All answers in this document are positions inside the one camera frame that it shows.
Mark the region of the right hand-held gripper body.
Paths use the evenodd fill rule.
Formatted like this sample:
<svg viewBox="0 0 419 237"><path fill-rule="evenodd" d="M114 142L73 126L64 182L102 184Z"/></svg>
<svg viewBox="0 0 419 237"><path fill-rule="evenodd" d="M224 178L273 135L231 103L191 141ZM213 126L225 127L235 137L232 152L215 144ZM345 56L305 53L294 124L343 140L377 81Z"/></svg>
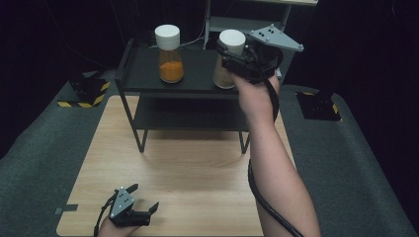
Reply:
<svg viewBox="0 0 419 237"><path fill-rule="evenodd" d="M242 51L244 65L225 68L252 82L269 79L283 60L282 50L303 51L303 45L287 36L274 25L244 34L246 42Z"/></svg>

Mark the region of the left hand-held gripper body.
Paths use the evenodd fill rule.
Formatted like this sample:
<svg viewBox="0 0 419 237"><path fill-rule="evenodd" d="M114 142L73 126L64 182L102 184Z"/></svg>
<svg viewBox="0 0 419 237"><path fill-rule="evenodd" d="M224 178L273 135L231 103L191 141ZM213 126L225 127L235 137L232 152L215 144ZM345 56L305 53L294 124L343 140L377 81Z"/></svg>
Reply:
<svg viewBox="0 0 419 237"><path fill-rule="evenodd" d="M135 211L132 209L135 199L126 191L127 188L120 187L115 190L111 197L111 210L109 219L119 227L148 226L151 216L147 211Z"/></svg>

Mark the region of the beige powder jar white lid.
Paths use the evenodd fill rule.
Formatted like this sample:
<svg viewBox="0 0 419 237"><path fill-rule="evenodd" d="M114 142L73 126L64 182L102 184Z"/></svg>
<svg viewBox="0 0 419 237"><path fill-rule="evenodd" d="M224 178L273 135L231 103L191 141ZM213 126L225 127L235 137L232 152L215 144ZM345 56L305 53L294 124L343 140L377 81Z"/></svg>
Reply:
<svg viewBox="0 0 419 237"><path fill-rule="evenodd" d="M219 34L219 42L222 42L226 47L227 51L240 55L243 51L246 37L243 33L237 30L224 30ZM220 54L217 55L217 61L213 73L214 84L221 89L231 89L234 87L227 70L221 65L222 57Z"/></svg>

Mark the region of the black metal two-tier shelf rack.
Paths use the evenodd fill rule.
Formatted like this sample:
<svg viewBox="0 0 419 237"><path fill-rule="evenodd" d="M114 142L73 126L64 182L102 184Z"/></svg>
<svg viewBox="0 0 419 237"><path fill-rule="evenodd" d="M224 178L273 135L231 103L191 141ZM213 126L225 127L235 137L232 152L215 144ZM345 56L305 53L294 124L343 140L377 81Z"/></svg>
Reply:
<svg viewBox="0 0 419 237"><path fill-rule="evenodd" d="M167 83L158 72L158 51L130 40L115 82L140 152L150 130L236 131L245 153L248 126L235 89L220 89L212 81L217 62L214 50L183 49L185 76Z"/></svg>

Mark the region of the orange powder jar white lid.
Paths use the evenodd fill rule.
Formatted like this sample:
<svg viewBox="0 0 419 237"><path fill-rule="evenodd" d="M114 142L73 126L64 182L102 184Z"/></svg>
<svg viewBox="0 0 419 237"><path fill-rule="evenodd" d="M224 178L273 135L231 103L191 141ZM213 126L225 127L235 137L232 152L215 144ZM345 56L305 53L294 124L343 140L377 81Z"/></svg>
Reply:
<svg viewBox="0 0 419 237"><path fill-rule="evenodd" d="M176 83L184 77L180 47L180 29L174 25L161 25L155 30L159 48L159 75L167 83Z"/></svg>

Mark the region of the person's left hand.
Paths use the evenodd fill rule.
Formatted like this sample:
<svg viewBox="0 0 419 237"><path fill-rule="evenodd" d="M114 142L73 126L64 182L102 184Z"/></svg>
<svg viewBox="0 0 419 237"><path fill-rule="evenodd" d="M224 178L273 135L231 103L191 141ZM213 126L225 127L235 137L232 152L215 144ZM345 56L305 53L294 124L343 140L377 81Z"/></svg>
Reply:
<svg viewBox="0 0 419 237"><path fill-rule="evenodd" d="M109 218L105 218L99 229L98 237L129 237L138 226L119 227Z"/></svg>

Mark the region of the person's right hand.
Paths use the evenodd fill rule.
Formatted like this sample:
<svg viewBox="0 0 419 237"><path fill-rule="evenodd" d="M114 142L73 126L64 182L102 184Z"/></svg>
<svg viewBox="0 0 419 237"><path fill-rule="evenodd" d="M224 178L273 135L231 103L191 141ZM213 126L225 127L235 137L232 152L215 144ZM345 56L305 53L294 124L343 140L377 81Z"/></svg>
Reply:
<svg viewBox="0 0 419 237"><path fill-rule="evenodd" d="M274 109L268 88L263 83L251 84L234 73L229 76L238 90L239 105L249 127L273 125Z"/></svg>

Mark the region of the grey metal stand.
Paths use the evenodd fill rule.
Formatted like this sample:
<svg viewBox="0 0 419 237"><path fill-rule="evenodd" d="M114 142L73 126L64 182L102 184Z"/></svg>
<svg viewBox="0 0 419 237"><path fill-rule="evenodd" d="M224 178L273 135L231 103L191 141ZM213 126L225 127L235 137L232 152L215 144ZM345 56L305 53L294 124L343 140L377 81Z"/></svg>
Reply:
<svg viewBox="0 0 419 237"><path fill-rule="evenodd" d="M285 32L297 10L314 10L319 0L206 0L203 49L211 34L235 29L243 33L269 25Z"/></svg>

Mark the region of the grey tape strip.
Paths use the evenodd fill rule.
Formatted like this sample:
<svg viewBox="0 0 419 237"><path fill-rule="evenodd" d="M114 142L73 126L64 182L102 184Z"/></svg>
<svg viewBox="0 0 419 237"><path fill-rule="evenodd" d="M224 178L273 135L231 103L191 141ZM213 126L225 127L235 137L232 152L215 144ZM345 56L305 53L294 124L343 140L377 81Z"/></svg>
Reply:
<svg viewBox="0 0 419 237"><path fill-rule="evenodd" d="M78 204L67 204L65 206L62 207L57 207L54 211L55 215L60 215L63 212L67 212L67 211L76 211L78 208Z"/></svg>

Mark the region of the black stand base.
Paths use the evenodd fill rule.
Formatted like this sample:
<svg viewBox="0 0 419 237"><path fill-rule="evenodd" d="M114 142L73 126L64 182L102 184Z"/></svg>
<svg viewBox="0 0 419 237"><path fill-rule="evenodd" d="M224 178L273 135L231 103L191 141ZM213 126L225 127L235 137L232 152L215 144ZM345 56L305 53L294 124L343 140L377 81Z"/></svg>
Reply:
<svg viewBox="0 0 419 237"><path fill-rule="evenodd" d="M305 119L341 120L338 108L330 98L308 92L296 92L295 95Z"/></svg>

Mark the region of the black base yellow striped edge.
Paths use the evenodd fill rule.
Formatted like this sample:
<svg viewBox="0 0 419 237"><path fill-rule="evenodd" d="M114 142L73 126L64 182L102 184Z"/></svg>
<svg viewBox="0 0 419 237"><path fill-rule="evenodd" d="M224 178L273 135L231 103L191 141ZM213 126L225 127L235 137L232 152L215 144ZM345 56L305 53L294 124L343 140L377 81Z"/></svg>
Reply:
<svg viewBox="0 0 419 237"><path fill-rule="evenodd" d="M88 109L98 106L111 85L103 74L103 71L91 71L72 76L61 89L57 104L62 108Z"/></svg>

